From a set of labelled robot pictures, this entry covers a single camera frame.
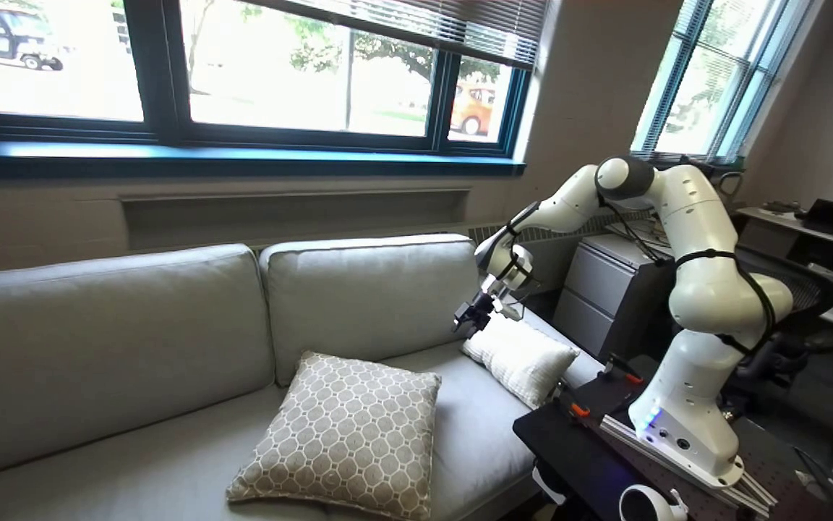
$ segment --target window frame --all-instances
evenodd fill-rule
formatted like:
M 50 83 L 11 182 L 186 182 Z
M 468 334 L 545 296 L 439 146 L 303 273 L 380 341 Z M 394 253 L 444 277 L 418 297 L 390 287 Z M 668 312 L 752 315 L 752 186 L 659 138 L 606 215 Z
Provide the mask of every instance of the window frame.
M 104 119 L 50 119 L 50 117 L 5 117 L 0 112 L 0 138 L 27 143 L 91 143 L 91 146 L 170 146 L 170 147 L 251 147 L 251 151 L 324 151 L 324 153 L 407 153 L 407 157 L 452 157 L 452 160 L 512 160 L 527 105 L 533 67 L 510 64 L 512 82 L 504 101 L 504 119 L 496 143 L 448 138 L 452 105 L 458 88 L 458 67 L 462 54 L 448 46 L 435 46 L 438 72 L 428 101 L 425 135 L 390 132 L 350 132 L 350 130 L 287 130 L 287 128 L 238 128 L 192 122 L 186 40 L 179 0 L 124 0 L 130 54 L 140 82 L 140 101 L 146 122 L 104 122 Z M 425 44 L 394 28 L 334 20 L 348 28 Z
M 799 33 L 820 0 L 768 0 L 768 12 L 744 54 L 729 54 L 713 44 L 702 44 L 702 28 L 713 15 L 715 0 L 685 0 L 676 22 L 672 28 L 666 54 L 659 60 L 656 77 L 650 83 L 636 135 L 630 143 L 630 157 L 648 160 L 653 164 L 694 161 L 715 172 L 731 172 L 744 164 L 752 147 L 752 130 L 781 82 L 785 57 L 799 40 Z M 729 88 L 729 101 L 718 117 L 718 128 L 702 153 L 656 151 L 668 117 L 675 111 L 676 93 L 688 75 L 694 49 L 721 54 L 739 67 L 739 82 Z

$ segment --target couch backrest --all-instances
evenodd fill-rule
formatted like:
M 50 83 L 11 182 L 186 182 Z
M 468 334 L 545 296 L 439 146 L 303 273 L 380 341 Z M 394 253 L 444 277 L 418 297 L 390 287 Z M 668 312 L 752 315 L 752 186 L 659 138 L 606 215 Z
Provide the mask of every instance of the couch backrest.
M 260 264 L 280 386 L 303 351 L 387 358 L 452 341 L 477 292 L 462 235 L 279 244 Z
M 245 247 L 0 273 L 0 465 L 270 380 L 266 303 Z

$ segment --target window blinds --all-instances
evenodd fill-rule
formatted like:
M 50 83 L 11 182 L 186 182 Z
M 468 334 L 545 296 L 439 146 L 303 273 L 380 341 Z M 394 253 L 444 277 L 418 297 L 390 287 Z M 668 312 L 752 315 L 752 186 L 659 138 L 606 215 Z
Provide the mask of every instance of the window blinds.
M 274 9 L 527 67 L 554 0 L 257 0 Z

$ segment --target gray couch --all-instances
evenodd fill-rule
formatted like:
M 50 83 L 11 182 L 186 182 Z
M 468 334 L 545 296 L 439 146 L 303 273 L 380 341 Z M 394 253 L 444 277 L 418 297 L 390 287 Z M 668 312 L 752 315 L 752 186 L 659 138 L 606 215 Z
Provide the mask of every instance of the gray couch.
M 0 273 L 0 517 L 361 517 L 227 503 L 303 351 L 439 374 L 435 517 L 497 517 L 533 455 L 452 335 L 475 290 L 458 235 Z

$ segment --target window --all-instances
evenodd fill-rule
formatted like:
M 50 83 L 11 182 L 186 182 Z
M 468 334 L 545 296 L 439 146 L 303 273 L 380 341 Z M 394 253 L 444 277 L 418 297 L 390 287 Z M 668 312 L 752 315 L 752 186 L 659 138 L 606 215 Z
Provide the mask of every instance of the window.
M 512 157 L 523 0 L 0 0 L 0 135 Z
M 808 0 L 685 0 L 634 157 L 739 164 Z

